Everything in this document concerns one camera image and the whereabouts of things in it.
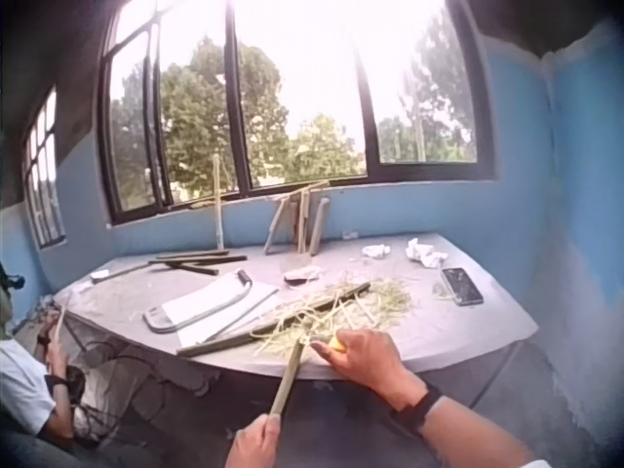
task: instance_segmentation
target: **white shirt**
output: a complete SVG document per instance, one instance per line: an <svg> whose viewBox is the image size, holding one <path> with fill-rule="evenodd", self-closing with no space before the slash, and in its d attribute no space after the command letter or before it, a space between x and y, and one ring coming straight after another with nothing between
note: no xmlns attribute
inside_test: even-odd
<svg viewBox="0 0 624 468"><path fill-rule="evenodd" d="M39 434L56 406L46 367L14 339L0 341L0 404L21 427Z"/></svg>

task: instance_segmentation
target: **tabletop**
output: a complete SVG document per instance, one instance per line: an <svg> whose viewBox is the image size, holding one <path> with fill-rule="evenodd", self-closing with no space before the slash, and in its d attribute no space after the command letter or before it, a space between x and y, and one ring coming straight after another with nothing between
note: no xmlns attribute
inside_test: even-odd
<svg viewBox="0 0 624 468"><path fill-rule="evenodd" d="M442 369L504 348L527 339L537 331L528 313L473 258L439 234L417 237L448 254L444 267L462 267L484 297L484 303L459 307L452 300L440 300L435 291L443 285L439 269L427 269L409 260L405 253L414 236L391 236L373 239L332 241L321 246L319 254L309 258L288 252L264 255L262 247L236 249L248 260L219 265L220 273L244 269L254 281L279 288L284 301L303 293L319 291L346 276L354 278L397 279L411 296L411 308L401 324L390 330L406 367L412 371ZM362 257L362 247L385 244L391 252L383 259ZM105 265L111 274L139 265L154 255L115 258ZM303 290L284 282L284 273L294 266L312 263L323 269L321 279ZM55 299L64 304L70 297L69 314L83 323L121 337L133 344L175 354L179 339L175 332L157 334L142 320L142 313L163 303L200 290L214 277L152 265L118 278L91 284L86 276L58 292ZM206 365L262 375L281 376L288 358L257 354L258 344L193 358ZM332 369L308 352L304 355L298 378L336 379Z"/></svg>

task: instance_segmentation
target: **person's left hand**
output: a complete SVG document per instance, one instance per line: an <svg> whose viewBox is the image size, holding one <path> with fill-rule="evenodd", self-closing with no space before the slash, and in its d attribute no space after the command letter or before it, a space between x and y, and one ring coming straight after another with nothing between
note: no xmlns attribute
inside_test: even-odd
<svg viewBox="0 0 624 468"><path fill-rule="evenodd" d="M43 318L43 325L41 326L39 334L41 336L48 336L50 334L50 330L59 322L59 317L60 312L57 310L48 310Z"/></svg>
<svg viewBox="0 0 624 468"><path fill-rule="evenodd" d="M273 468L279 438L279 414L263 414L236 433L225 468Z"/></svg>

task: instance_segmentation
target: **crumpled tissue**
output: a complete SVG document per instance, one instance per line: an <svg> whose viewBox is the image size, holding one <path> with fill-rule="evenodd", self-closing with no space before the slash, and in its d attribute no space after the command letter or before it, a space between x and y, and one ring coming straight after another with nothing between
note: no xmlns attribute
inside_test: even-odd
<svg viewBox="0 0 624 468"><path fill-rule="evenodd" d="M370 258L384 258L390 254L390 246L380 244L378 246L366 246L362 249L363 256L369 256Z"/></svg>
<svg viewBox="0 0 624 468"><path fill-rule="evenodd" d="M425 268L438 268L449 257L448 253L434 252L433 246L418 244L417 237L408 242L406 255L409 259L422 263Z"/></svg>

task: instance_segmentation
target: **bamboo shavings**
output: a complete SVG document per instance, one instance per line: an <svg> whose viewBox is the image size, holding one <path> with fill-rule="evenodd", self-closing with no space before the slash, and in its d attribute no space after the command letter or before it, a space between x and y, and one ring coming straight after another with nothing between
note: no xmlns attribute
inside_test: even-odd
<svg viewBox="0 0 624 468"><path fill-rule="evenodd" d="M285 356L297 342L309 344L312 336L331 338L339 329L386 331L398 325L410 309L410 295L404 291L400 281L372 281L368 292L356 296L355 299L338 300L354 286L356 285L353 283L343 283L278 307L269 319L283 321L295 313L300 318L289 327L280 323L272 333L257 336L262 339L262 344L256 354ZM330 311L319 313L310 308L311 304L332 297L334 302Z"/></svg>

